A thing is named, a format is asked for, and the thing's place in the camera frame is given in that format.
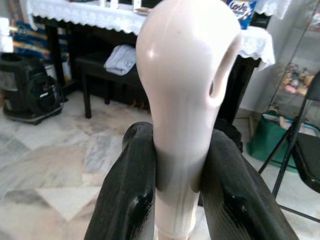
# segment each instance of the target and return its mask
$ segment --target white wall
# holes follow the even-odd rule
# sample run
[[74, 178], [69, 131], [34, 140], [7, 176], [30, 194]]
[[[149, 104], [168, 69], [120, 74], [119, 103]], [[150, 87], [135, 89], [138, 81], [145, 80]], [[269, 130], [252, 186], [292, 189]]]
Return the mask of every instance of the white wall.
[[0, 17], [11, 18], [11, 14], [9, 12], [7, 1], [0, 0]]
[[308, 1], [314, 0], [292, 0], [283, 20], [276, 17], [271, 18], [267, 30], [273, 38], [277, 64], [270, 66], [263, 71], [254, 70], [243, 96], [240, 108], [258, 113], [267, 110], [280, 82], [279, 74], [277, 75], [279, 64], [282, 63], [283, 65], [286, 65], [289, 63], [301, 37], [299, 34], [292, 36], [292, 31], [296, 24], [297, 16], [301, 15], [301, 12], [303, 11], [303, 4], [306, 4]]

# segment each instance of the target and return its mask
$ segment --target white lace tablecloth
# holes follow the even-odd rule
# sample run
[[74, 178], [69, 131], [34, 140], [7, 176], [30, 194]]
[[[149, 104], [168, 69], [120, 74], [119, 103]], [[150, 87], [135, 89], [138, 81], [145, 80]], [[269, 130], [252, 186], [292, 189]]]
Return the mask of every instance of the white lace tablecloth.
[[119, 9], [110, 9], [109, 5], [107, 2], [107, 7], [100, 7], [98, 0], [86, 3], [67, 0], [27, 0], [26, 8], [33, 29], [37, 27], [32, 16], [40, 16], [138, 35], [146, 17], [134, 13], [132, 5], [119, 4]]
[[243, 58], [261, 59], [259, 70], [275, 64], [276, 59], [271, 34], [256, 26], [249, 26], [247, 30], [242, 30], [239, 55]]
[[[66, 0], [27, 0], [29, 22], [34, 29], [37, 27], [33, 23], [33, 16], [40, 16], [138, 35], [146, 17], [134, 13], [132, 5], [120, 4], [119, 7], [100, 7], [99, 1], [76, 3]], [[272, 37], [265, 29], [250, 26], [242, 30], [242, 35], [239, 54], [243, 58], [261, 59], [260, 70], [275, 63]]]
[[283, 19], [292, 0], [259, 0], [256, 4], [255, 11], [258, 14], [267, 16], [276, 16]]

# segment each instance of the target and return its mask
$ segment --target glass shelf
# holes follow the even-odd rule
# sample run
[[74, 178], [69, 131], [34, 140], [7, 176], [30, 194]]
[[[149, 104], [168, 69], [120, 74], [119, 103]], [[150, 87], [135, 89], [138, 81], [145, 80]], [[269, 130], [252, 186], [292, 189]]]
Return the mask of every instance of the glass shelf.
[[[307, 9], [306, 13], [297, 16], [288, 39], [286, 53], [290, 56], [290, 63], [274, 76], [280, 78], [280, 82], [269, 106], [269, 109], [288, 118], [299, 114], [310, 80], [320, 71], [320, 23], [317, 23], [320, 0], [309, 0], [304, 9]], [[319, 102], [310, 105], [305, 121], [320, 128]]]

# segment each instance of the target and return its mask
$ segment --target black wooden bench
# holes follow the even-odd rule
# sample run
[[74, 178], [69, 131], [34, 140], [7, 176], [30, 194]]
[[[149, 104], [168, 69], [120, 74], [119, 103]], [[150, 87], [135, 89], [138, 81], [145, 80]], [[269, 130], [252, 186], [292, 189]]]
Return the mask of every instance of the black wooden bench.
[[78, 73], [80, 75], [82, 83], [85, 117], [87, 119], [90, 119], [92, 117], [90, 105], [90, 83], [88, 81], [89, 76], [105, 80], [105, 104], [110, 103], [110, 98], [113, 91], [113, 83], [143, 89], [136, 65], [126, 75], [123, 76], [119, 76], [106, 71], [106, 69], [104, 68], [104, 64], [110, 54], [110, 51], [99, 51], [85, 56], [79, 56], [75, 59], [76, 68], [78, 69]]

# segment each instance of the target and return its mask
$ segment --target curved white handle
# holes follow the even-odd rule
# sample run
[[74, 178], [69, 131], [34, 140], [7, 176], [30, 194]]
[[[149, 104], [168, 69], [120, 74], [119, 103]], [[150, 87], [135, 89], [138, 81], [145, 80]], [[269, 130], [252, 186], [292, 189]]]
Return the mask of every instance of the curved white handle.
[[160, 240], [185, 239], [194, 228], [200, 175], [240, 32], [220, 0], [164, 0], [138, 36], [137, 69], [150, 103], [158, 159]]

